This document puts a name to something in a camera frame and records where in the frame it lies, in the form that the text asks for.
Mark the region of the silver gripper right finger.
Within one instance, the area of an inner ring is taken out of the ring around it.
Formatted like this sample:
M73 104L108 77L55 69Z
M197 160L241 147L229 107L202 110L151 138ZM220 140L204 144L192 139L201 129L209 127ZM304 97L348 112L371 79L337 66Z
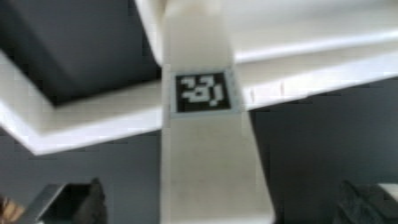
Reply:
M398 224L398 183L341 183L332 224Z

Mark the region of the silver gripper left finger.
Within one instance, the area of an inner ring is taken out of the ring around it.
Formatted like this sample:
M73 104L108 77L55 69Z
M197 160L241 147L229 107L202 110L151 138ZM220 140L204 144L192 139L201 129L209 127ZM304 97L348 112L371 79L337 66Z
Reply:
M108 224L106 196L99 179L48 184L16 224Z

